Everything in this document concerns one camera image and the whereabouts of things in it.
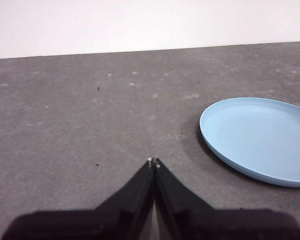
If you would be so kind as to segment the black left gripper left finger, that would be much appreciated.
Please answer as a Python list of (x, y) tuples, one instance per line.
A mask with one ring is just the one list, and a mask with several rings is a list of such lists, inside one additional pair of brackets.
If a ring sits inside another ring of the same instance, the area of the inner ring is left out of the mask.
[(148, 159), (94, 209), (36, 211), (16, 217), (4, 240), (136, 240), (152, 210), (155, 164)]

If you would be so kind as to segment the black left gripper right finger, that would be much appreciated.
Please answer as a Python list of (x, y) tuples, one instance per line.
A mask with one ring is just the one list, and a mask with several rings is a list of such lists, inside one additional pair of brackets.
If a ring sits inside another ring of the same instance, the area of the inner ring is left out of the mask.
[(155, 202), (173, 240), (300, 240), (300, 225), (270, 209), (216, 209), (154, 159)]

